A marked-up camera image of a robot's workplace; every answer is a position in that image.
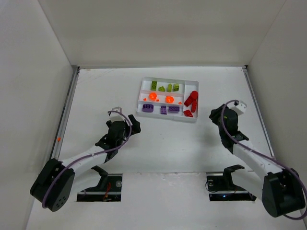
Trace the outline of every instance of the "red object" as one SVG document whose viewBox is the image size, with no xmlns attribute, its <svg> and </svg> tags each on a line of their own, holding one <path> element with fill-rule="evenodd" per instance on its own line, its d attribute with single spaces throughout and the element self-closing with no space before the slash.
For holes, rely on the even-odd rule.
<svg viewBox="0 0 307 230">
<path fill-rule="evenodd" d="M 198 92 L 192 91 L 190 96 L 187 98 L 187 100 L 184 102 L 184 105 L 188 107 L 190 104 L 193 103 L 198 98 Z"/>
<path fill-rule="evenodd" d="M 193 117 L 193 114 L 191 113 L 191 111 L 188 109 L 186 111 L 183 111 L 184 115 L 185 116 L 188 116 L 188 117 Z"/>
<path fill-rule="evenodd" d="M 192 103 L 192 108 L 191 108 L 191 112 L 194 113 L 196 111 L 196 107 L 197 107 L 197 101 L 193 101 Z"/>
</svg>

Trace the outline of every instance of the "green block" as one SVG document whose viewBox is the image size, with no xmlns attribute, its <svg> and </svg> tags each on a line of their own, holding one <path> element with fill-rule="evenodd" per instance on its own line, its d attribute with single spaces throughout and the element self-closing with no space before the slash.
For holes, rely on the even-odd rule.
<svg viewBox="0 0 307 230">
<path fill-rule="evenodd" d="M 168 92 L 171 92 L 171 91 L 172 91 L 172 84 L 168 84 L 168 86 L 167 86 L 167 91 L 168 91 Z"/>
<path fill-rule="evenodd" d="M 159 87 L 158 90 L 161 91 L 161 92 L 165 92 L 165 88 L 163 86 Z"/>
<path fill-rule="evenodd" d="M 153 82 L 152 82 L 152 90 L 153 90 L 153 91 L 156 91 L 156 90 L 157 90 L 157 82 L 156 82 L 156 81 L 153 81 Z"/>
<path fill-rule="evenodd" d="M 179 84 L 174 84 L 174 91 L 179 91 Z"/>
</svg>

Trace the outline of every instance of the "purple toy brick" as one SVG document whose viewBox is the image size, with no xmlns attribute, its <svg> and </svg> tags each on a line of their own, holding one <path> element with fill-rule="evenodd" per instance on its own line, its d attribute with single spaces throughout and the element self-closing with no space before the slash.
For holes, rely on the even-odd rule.
<svg viewBox="0 0 307 230">
<path fill-rule="evenodd" d="M 143 112 L 145 113 L 152 113 L 154 111 L 153 104 L 144 104 L 143 105 Z"/>
<path fill-rule="evenodd" d="M 169 113 L 179 113 L 179 106 L 169 106 L 168 112 Z"/>
<path fill-rule="evenodd" d="M 166 106 L 161 106 L 161 114 L 167 114 Z"/>
</svg>

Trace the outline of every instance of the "purple cable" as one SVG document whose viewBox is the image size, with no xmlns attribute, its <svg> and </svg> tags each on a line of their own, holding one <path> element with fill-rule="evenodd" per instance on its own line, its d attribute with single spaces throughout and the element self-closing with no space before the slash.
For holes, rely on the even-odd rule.
<svg viewBox="0 0 307 230">
<path fill-rule="evenodd" d="M 130 138 L 130 136 L 131 136 L 131 133 L 132 133 L 132 124 L 131 124 L 130 120 L 129 120 L 125 115 L 123 115 L 121 112 L 118 112 L 118 111 L 115 111 L 115 110 L 108 111 L 108 114 L 109 114 L 109 115 L 110 115 L 111 113 L 117 113 L 117 114 L 121 115 L 121 116 L 122 116 L 123 118 L 125 118 L 126 121 L 128 122 L 128 125 L 129 125 L 130 129 L 129 129 L 129 133 L 128 133 L 127 139 L 126 139 L 120 146 L 117 146 L 117 147 L 112 148 L 112 149 L 108 149 L 108 150 L 103 150 L 103 151 L 97 152 L 97 153 L 94 154 L 94 156 L 97 156 L 97 155 L 102 154 L 102 153 L 111 152 L 111 151 L 120 149 L 124 144 L 127 143 L 127 141 L 129 140 L 129 138 Z M 83 156 L 83 157 L 80 157 L 80 158 L 74 160 L 74 161 L 71 162 L 69 165 L 67 165 L 67 166 L 66 166 L 66 167 L 65 167 L 65 168 L 54 178 L 53 182 L 51 183 L 51 185 L 50 185 L 49 188 L 47 189 L 47 191 L 46 191 L 46 193 L 45 193 L 45 196 L 44 196 L 44 198 L 43 198 L 43 202 L 42 202 L 43 208 L 47 208 L 47 207 L 46 207 L 46 200 L 47 200 L 47 198 L 48 198 L 48 196 L 49 196 L 49 193 L 50 193 L 50 191 L 52 190 L 53 186 L 56 184 L 56 182 L 59 180 L 59 178 L 62 176 L 62 174 L 63 174 L 66 170 L 68 170 L 72 165 L 74 165 L 75 163 L 77 163 L 77 162 L 79 162 L 79 161 L 81 161 L 81 160 L 84 160 L 84 159 L 86 159 L 86 158 L 92 157 L 92 156 L 93 156 L 92 154 L 89 154 L 89 155 L 86 155 L 86 156 Z"/>
<path fill-rule="evenodd" d="M 238 144 L 238 145 L 244 147 L 245 149 L 247 149 L 247 150 L 249 150 L 249 151 L 255 153 L 255 154 L 258 155 L 258 156 L 261 156 L 261 157 L 263 157 L 263 158 L 269 159 L 269 160 L 271 160 L 272 162 L 274 162 L 275 164 L 277 164 L 277 165 L 279 165 L 279 166 L 285 168 L 285 169 L 286 169 L 286 170 L 287 170 L 287 171 L 288 171 L 288 172 L 299 182 L 299 184 L 302 186 L 302 189 L 303 189 L 303 191 L 304 191 L 305 197 L 307 197 L 307 190 L 306 190 L 306 187 L 305 187 L 304 183 L 301 181 L 301 179 L 300 179 L 300 178 L 299 178 L 299 177 L 298 177 L 288 166 L 286 166 L 286 165 L 284 165 L 284 164 L 278 162 L 277 160 L 275 160 L 275 159 L 273 159 L 273 158 L 271 158 L 271 157 L 268 157 L 268 156 L 266 156 L 266 155 L 264 155 L 264 154 L 262 154 L 262 153 L 260 153 L 260 152 L 258 152 L 258 151 L 256 151 L 256 150 L 253 150 L 253 149 L 249 148 L 249 147 L 246 146 L 246 145 L 243 145 L 242 143 L 238 142 L 236 139 L 234 139 L 234 138 L 230 135 L 230 133 L 227 131 L 227 129 L 226 129 L 226 127 L 225 127 L 225 123 L 224 123 L 223 117 L 224 117 L 224 111 L 225 111 L 225 109 L 226 109 L 226 106 L 227 106 L 228 104 L 232 103 L 232 102 L 237 102 L 237 103 L 238 103 L 239 100 L 231 100 L 231 101 L 228 101 L 228 102 L 224 105 L 224 107 L 223 107 L 223 109 L 222 109 L 222 112 L 221 112 L 221 124 L 222 124 L 222 127 L 223 127 L 225 133 L 226 133 L 226 134 L 229 136 L 229 138 L 230 138 L 233 142 L 235 142 L 236 144 Z M 305 210 L 304 214 L 303 214 L 302 216 L 300 216 L 300 217 L 290 217 L 290 216 L 288 216 L 288 215 L 284 215 L 284 216 L 287 217 L 287 218 L 289 218 L 289 219 L 292 219 L 292 220 L 301 220 L 301 219 L 304 219 L 304 218 L 307 216 L 307 209 Z"/>
</svg>

